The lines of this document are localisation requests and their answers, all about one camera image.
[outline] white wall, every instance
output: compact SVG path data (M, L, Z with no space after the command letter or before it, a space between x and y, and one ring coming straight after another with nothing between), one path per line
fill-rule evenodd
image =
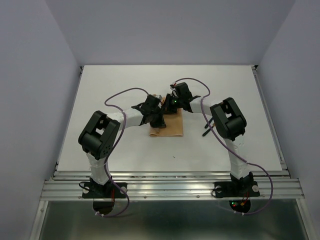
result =
M46 0L80 64L258 64L294 0Z
M79 67L43 0L0 7L0 239L25 240L54 171Z
M297 0L259 67L283 154L320 229L320 1Z

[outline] robotic arm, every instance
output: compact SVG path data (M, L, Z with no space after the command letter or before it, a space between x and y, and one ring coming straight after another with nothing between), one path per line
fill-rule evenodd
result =
M148 95L145 102L127 109L125 127L141 126L150 123L152 128L165 128L164 114L174 114L179 108L190 113L202 113L200 96L192 96L185 82L171 85L172 93L167 94L161 105L161 97ZM222 102L203 100L204 113L213 117L219 135L224 139L228 148L238 155L243 152L246 119L233 98L229 97ZM90 189L100 196L105 196L110 188L105 164L111 154L117 133L124 124L122 112L104 114L96 111L84 130L78 142L86 153L91 165ZM231 181L215 182L212 195L216 198L243 197L249 193L251 197L260 195L258 184L247 164L229 152L231 165Z

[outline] cable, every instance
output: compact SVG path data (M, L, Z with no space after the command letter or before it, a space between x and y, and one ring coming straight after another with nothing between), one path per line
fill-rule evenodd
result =
M90 189L88 188L88 187L85 187L85 186L82 186L81 184L85 184L85 183L87 183L86 181L81 181L81 182L79 182L79 187L80 188L82 188L82 189L84 189L84 190L87 190L88 192L90 192Z
M127 116L126 116L124 110L123 110L121 107L119 107L119 106L117 106L117 105L114 105L114 104L107 104L107 102L108 102L110 99L113 99L114 97L116 97L116 96L118 96L118 95L120 95L120 94L123 94L123 93L125 93L125 92L131 91L131 90L141 90L141 91L144 91L147 95L149 95L149 93L148 93L146 90L144 90L143 88L140 88L140 87L132 87L132 88L129 88L129 89L127 89L127 90L124 90L124 91L121 91L121 92L119 92L119 93L116 93L116 94L112 95L111 97L109 97L107 100L104 101L104 105L106 105L107 107L116 108L116 109L120 110L120 111L122 112L122 114L123 114L123 124L122 124L121 133L120 133L119 137L117 138L116 142L114 143L114 145L113 145L113 147L112 147L112 149L111 149L111 151L110 151L110 153L109 153L109 156L110 156L110 154L114 151L114 149L115 149L116 146L118 145L121 137L122 137L123 134L124 134L124 131L125 131L125 128L126 128L126 123L127 123ZM127 204L126 204L126 206L125 206L121 211L119 211L119 212L117 212L117 213L115 213L115 214L102 215L102 214L100 214L99 212L95 211L95 214L98 215L98 216L100 216L100 217L110 218L110 217L118 216L118 215L122 214L124 211L126 211L127 208L128 208L129 205L130 205L130 199L129 199L129 196L128 196L127 192L126 192L125 190L123 190L121 187L119 187L119 185L116 184L115 181L112 179L111 174L109 174L108 158L107 158L107 157L106 157L105 160L104 160L104 165L103 165L103 166L104 166L105 174L107 175L107 177L108 177L108 179L110 180L110 182L111 182L121 193L123 193L123 194L125 195L126 199L127 199Z
M205 114L204 104L203 104L204 99L211 94L209 87L208 87L205 83L203 83L202 81L200 81L200 80L198 80L198 79L195 79L195 78L191 78L191 77L184 77L184 78L178 79L177 81L175 81L175 83L177 83L177 82L179 82L179 81L182 81L182 80L194 80L194 81L202 84L203 86L205 86L205 88L208 90L208 94L205 95L205 96L203 96L203 97L201 98L201 101L200 101L201 111L202 111L202 115L203 115L203 117L204 117L204 119L205 119L205 121L206 121L206 124L209 126L211 132L213 133L213 135L215 136L215 138L219 141L219 143L220 143L225 149L227 149L230 153L232 153L232 154L235 155L238 159L240 159L241 161L243 161L244 163L246 163L246 164L248 164L248 165L251 165L251 166L255 166L255 167L260 168L262 171L264 171L264 173L266 174L266 176L269 178L269 180L270 180L270 185L271 185L271 193L270 193L270 197L269 197L268 201L266 202L266 204L265 204L262 208L260 208L259 210L256 210L256 211L253 211L253 212L244 213L244 215L253 215L253 214L257 214L257 213L261 212L263 209L265 209L265 208L270 204L271 199L272 199L273 194L274 194L274 184L273 184L273 181L272 181L272 179L271 179L271 176L269 175L269 173L268 173L262 166L260 166L260 165L258 165L258 164L255 164L255 163L250 163L250 162L248 162L248 161L245 160L243 157L241 157L241 156L238 155L236 152L234 152L232 149L230 149L224 142L222 142L222 140L221 140L221 139L218 137L218 135L215 133L213 127L210 125L209 120L208 120L208 118L207 118L207 116L206 116L206 114Z
M245 204L246 204L246 202L247 202L247 201L248 201L248 199L249 199L249 192L247 192L247 193L246 193L246 195L247 195L246 200L245 200L243 203L241 203L241 204L243 204L243 205L245 205Z
M115 189L112 189L112 192L111 192L111 199L112 199L112 202L116 202L116 199L115 199Z
M246 194L243 196L243 198L242 198L241 202L243 202L243 201L244 201L244 199L246 198L246 196L248 196L248 191L247 191L247 192L246 192Z

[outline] purple cable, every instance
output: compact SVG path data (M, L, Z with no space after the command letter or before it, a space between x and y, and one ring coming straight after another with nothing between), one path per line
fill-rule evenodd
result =
M208 96L211 94L209 87L208 87L205 83L203 83L202 81L200 81L200 80L198 80L198 79L195 79L195 78L190 78L190 77L185 77L185 78L178 79L177 81L175 81L175 83L177 83L177 82L179 82L179 81L182 81L182 80L194 80L194 81L202 84L203 86L205 86L205 88L208 90L208 94L205 95L205 96L203 96L203 97L201 98L201 101L200 101L201 111L202 111L203 117L204 117L207 125L209 126L211 132L213 133L213 135L215 136L215 138L219 141L219 143L220 143L225 149L227 149L230 153L232 153L232 154L235 155L238 159L240 159L241 161L243 161L244 163L246 163L246 164L248 164L248 165L251 165L251 166L255 166L255 167L260 168L262 171L264 171L264 173L266 174L266 176L269 178L269 180L270 180L270 185L271 185L271 193L270 193L270 197L269 197L267 203L266 203L262 208L260 208L259 210L256 210L256 211L253 211L253 212L249 212L249 213L244 213L244 215L253 215L253 214L257 214L257 213L261 212L263 209L265 209L265 208L270 204L271 199L272 199L273 194L274 194L274 184L273 184L273 182L272 182L271 176L269 175L269 173L268 173L262 166L260 166L260 165L258 165L258 164L255 164L255 163L250 163L250 162L248 162L248 161L245 160L243 157L241 157L241 156L238 155L236 152L234 152L232 149L230 149L230 148L218 137L218 135L215 133L213 127L211 126L211 124L210 124L210 122L209 122L209 120L208 120L208 118L207 118L207 116L206 116L206 114L205 114L204 105L203 105L204 98L208 97Z
M123 114L122 129L121 129L121 132L120 132L119 137L117 138L116 142L114 143L114 145L113 145L113 147L112 147L112 149L111 149L111 151L110 151L110 153L109 153L109 156L110 156L110 154L114 151L115 147L118 145L121 137L122 137L123 134L124 134L124 131L125 131L125 128L126 128L126 123L127 123L127 116L126 116L124 110L123 110L121 107L119 107L119 106L117 106L117 105L113 105L113 104L107 104L107 102L108 102L110 99L113 99L114 97L116 97L116 96L118 96L118 95L120 95L120 94L123 94L123 93L125 93L125 92L131 91L131 90L141 90L141 91L144 91L147 95L149 95L149 93L148 93L146 90L144 90L144 89L142 89L142 88L140 88L140 87L132 87L132 88L129 88L129 89L127 89L127 90L121 91L121 92L119 92L119 93L117 93L117 94L109 97L107 100L104 101L104 105L106 105L107 107L116 108L116 109L120 110L120 111L122 112L122 114ZM107 175L107 177L109 178L110 182L111 182L121 193L123 193L123 194L125 195L126 199L128 200L126 206L125 206L121 211L119 211L119 212L117 212L117 213L115 213L115 214L102 215L102 214L100 214L99 212L95 211L95 214L98 215L98 216L100 216L100 217L110 218L110 217L118 216L118 215L122 214L124 211L126 211L127 208L129 207L130 199L129 199L129 196L128 196L127 192L124 191L123 189L121 189L121 187L119 187L119 185L116 184L115 181L112 179L111 174L109 174L108 158L107 158L107 157L106 157L105 160L104 160L104 171L105 171L105 174Z

